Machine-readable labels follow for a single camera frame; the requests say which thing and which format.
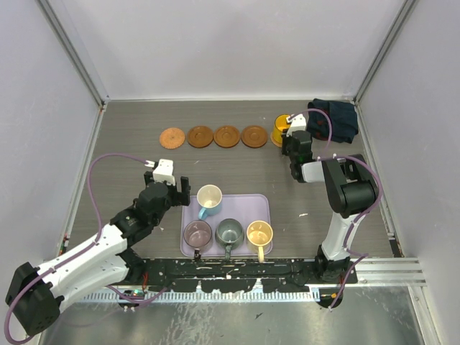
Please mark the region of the woven rattan coaster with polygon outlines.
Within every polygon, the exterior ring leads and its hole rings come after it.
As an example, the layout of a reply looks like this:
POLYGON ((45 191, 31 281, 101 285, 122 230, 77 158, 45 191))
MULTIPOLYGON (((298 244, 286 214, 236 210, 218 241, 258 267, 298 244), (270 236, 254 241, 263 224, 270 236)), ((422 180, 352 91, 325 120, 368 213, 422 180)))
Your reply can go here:
POLYGON ((270 137, 270 139, 271 139, 272 143, 273 143, 275 146, 277 146, 277 147, 282 147, 282 143, 277 142, 276 140, 274 140, 274 139, 271 138, 271 137, 270 137))
POLYGON ((162 147, 168 150, 179 148, 185 141, 184 132, 177 127, 170 127, 165 129, 159 138, 162 147))

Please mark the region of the light blue mug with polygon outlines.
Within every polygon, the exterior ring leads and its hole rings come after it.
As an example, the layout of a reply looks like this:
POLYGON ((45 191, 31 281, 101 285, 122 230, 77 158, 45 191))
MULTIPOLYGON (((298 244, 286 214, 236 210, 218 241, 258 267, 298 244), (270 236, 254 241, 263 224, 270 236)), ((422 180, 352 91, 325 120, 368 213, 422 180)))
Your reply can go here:
POLYGON ((201 207, 198 219, 204 221, 209 216, 215 216, 222 209, 223 194, 216 185, 205 185, 197 192, 197 202, 201 207))

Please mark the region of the purple glass mug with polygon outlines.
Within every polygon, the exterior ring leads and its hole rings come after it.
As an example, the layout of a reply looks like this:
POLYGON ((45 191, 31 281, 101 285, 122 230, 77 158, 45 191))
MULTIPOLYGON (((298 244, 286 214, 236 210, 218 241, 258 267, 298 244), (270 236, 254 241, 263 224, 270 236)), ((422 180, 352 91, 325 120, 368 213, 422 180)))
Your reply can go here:
POLYGON ((213 232, 211 226, 202 220, 191 221, 184 229, 185 243, 193 249, 193 259, 199 261, 201 255, 213 245, 213 232))

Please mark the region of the brown wooden coaster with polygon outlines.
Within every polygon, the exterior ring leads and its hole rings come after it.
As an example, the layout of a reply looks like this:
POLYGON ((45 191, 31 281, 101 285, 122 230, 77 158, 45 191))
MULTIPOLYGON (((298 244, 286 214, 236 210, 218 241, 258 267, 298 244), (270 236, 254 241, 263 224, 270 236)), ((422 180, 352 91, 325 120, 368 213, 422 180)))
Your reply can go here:
POLYGON ((250 125, 241 132, 241 141, 250 148, 263 147, 268 140, 267 131, 258 125, 250 125))
POLYGON ((213 133, 213 140, 220 147, 232 148, 239 143, 240 133, 239 130, 234 126, 220 126, 213 133))
POLYGON ((187 140, 192 147, 207 147, 213 141, 213 131, 207 126, 195 126, 189 130, 187 140))

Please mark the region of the grey-green ceramic mug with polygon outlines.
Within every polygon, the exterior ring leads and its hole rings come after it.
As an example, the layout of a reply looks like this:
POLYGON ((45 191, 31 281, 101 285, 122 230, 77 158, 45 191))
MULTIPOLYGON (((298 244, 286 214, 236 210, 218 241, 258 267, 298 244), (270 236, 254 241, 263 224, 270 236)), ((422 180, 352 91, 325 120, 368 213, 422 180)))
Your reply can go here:
POLYGON ((239 248, 244 241, 242 225, 236 219, 224 219, 216 228, 215 240, 224 248, 224 260, 229 261, 232 249, 239 248))

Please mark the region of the cream yellow mug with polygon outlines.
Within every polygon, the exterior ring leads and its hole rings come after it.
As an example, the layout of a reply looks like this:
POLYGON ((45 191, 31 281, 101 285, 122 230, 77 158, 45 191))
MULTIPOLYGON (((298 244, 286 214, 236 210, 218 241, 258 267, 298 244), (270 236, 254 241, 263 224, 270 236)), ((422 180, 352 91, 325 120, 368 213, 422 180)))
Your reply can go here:
POLYGON ((257 255, 260 263, 265 261, 265 252, 273 239, 273 229, 265 221, 253 221, 246 231, 247 247, 257 255))

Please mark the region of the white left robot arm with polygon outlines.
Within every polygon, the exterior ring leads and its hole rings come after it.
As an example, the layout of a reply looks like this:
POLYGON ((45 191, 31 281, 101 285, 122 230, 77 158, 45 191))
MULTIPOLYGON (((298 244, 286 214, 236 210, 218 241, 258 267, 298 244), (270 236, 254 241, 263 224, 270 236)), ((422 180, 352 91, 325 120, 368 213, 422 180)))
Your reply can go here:
POLYGON ((161 181, 152 172, 144 179, 146 187, 132 205, 96 235, 40 266, 25 262, 15 269, 5 298, 9 309, 4 333, 10 343, 16 343, 9 333, 12 317, 32 338, 84 295, 117 282, 135 285, 142 280, 144 261, 132 246, 149 236, 170 208, 190 203, 187 177, 179 185, 161 181))

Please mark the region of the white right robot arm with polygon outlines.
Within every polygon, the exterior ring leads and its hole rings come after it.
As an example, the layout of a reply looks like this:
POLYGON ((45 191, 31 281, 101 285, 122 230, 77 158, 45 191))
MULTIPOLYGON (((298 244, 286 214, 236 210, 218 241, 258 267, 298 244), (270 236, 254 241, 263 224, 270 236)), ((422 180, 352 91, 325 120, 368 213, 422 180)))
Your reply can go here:
POLYGON ((281 137, 281 153, 290 159, 294 180, 323 182, 326 186, 333 215, 313 271, 321 282, 333 282, 349 268, 350 244, 362 219, 377 205, 379 184, 361 154, 314 160, 309 132, 297 130, 289 134, 284 130, 281 137))

